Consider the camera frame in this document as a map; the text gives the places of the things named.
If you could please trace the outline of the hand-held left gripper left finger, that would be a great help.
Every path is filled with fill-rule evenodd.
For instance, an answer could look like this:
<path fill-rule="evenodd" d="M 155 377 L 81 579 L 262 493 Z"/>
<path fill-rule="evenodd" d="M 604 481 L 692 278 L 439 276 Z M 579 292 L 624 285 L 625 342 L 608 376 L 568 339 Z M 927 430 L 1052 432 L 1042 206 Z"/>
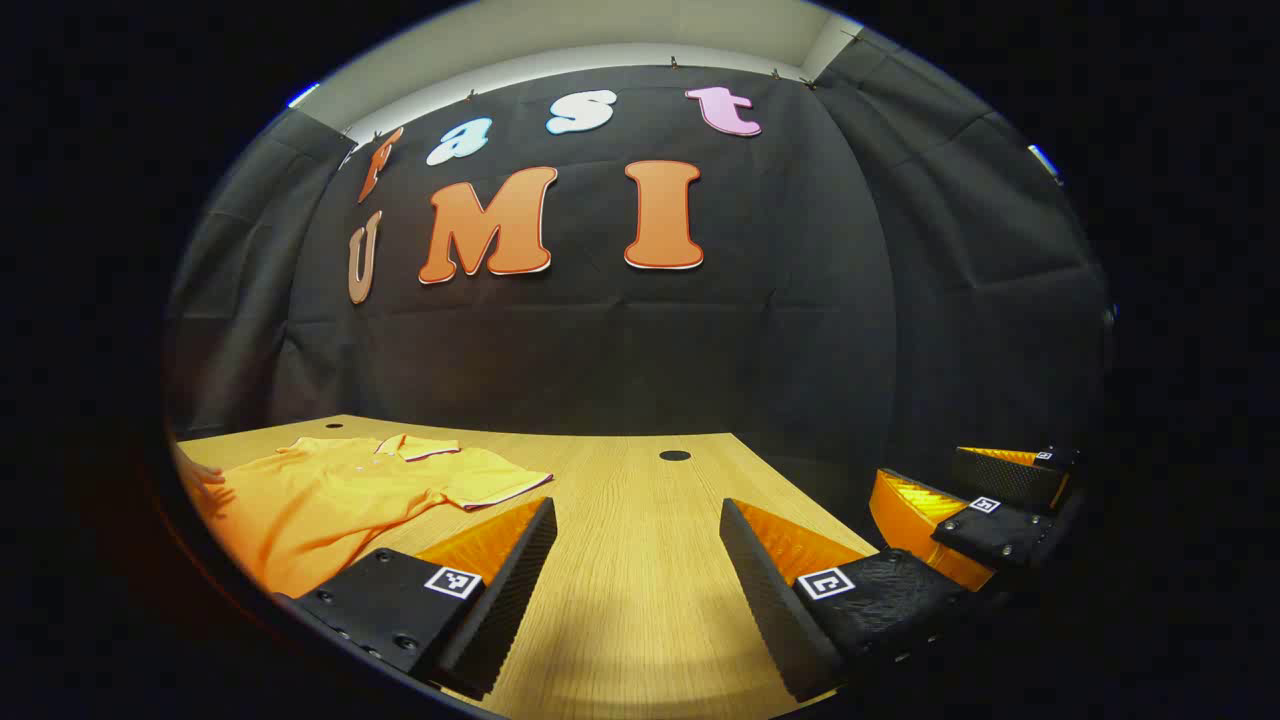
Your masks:
<path fill-rule="evenodd" d="M 483 700 L 557 534 L 553 500 L 538 498 L 417 553 L 375 548 L 312 589 L 276 600 L 394 674 Z"/>

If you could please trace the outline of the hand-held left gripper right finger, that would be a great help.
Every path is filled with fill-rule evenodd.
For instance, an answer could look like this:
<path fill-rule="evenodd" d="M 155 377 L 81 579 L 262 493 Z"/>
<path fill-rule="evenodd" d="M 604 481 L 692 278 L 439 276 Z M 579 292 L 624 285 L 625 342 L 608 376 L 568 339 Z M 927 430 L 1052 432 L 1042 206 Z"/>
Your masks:
<path fill-rule="evenodd" d="M 977 592 L 908 550 L 863 553 L 737 498 L 719 537 L 797 701 L 946 655 L 980 611 Z"/>

